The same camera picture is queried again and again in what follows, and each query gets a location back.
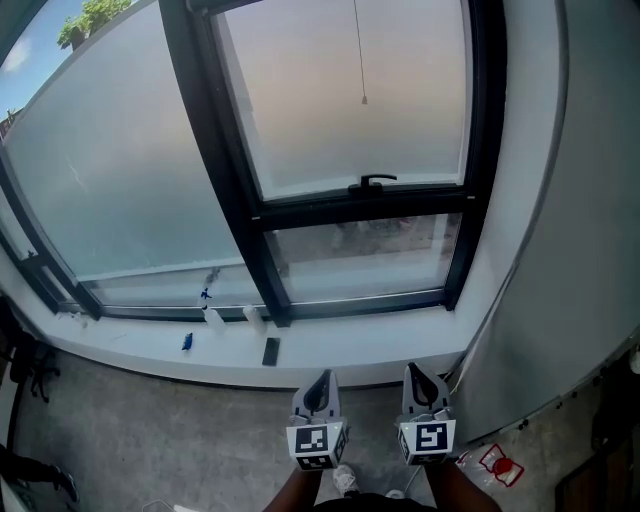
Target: gray curved wall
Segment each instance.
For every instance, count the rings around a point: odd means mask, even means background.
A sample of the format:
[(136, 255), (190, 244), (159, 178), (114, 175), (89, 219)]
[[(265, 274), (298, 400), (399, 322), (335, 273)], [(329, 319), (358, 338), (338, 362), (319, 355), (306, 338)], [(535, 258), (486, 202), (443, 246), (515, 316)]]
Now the gray curved wall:
[(557, 159), (520, 265), (454, 395), (460, 440), (570, 391), (640, 322), (640, 9), (633, 0), (565, 7)]

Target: blue object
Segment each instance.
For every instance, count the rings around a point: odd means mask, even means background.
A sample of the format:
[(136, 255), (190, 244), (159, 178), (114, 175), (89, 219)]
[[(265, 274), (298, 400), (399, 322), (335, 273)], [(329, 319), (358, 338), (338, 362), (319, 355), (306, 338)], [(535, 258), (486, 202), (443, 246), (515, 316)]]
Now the blue object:
[(189, 350), (193, 343), (193, 333), (190, 332), (184, 337), (184, 343), (182, 344), (182, 350)]

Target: cable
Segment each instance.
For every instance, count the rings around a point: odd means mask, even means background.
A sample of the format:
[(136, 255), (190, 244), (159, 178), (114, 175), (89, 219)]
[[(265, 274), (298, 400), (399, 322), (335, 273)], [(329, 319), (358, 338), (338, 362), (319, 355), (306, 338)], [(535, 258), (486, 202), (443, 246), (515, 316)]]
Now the cable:
[(407, 492), (409, 492), (409, 487), (411, 487), (411, 484), (413, 483), (413, 481), (416, 479), (416, 476), (418, 476), (418, 473), (420, 472), (420, 470), (422, 469), (422, 466), (418, 466), (416, 468), (416, 470), (413, 472), (413, 476), (411, 477), (411, 480), (409, 480), (409, 483), (407, 484), (407, 486), (404, 488), (404, 494), (405, 496), (407, 495)]
[(366, 105), (367, 92), (364, 89), (364, 65), (362, 64), (362, 43), (360, 42), (360, 23), (358, 22), (358, 6), (356, 0), (353, 0), (353, 11), (356, 13), (356, 30), (358, 31), (358, 50), (360, 51), (360, 75), (362, 77), (362, 104)]

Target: plastic bag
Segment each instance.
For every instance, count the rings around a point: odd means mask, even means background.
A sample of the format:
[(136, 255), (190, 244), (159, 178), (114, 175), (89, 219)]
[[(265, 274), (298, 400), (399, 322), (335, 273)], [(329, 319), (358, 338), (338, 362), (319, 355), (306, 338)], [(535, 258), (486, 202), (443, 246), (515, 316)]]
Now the plastic bag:
[(513, 487), (524, 473), (524, 467), (508, 458), (499, 445), (470, 450), (456, 462), (462, 472), (481, 489)]

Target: black chair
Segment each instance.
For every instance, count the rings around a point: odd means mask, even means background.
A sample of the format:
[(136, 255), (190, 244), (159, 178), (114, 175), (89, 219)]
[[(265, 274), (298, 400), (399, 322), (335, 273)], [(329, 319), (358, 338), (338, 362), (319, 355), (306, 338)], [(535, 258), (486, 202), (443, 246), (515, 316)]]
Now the black chair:
[(39, 391), (42, 400), (49, 403), (49, 397), (44, 393), (44, 377), (50, 373), (60, 376), (58, 368), (47, 366), (54, 353), (47, 350), (43, 357), (37, 357), (38, 349), (43, 344), (22, 330), (6, 297), (0, 297), (0, 335), (7, 342), (7, 349), (0, 352), (0, 357), (11, 362), (9, 378), (21, 384), (32, 376), (31, 394), (38, 396)]

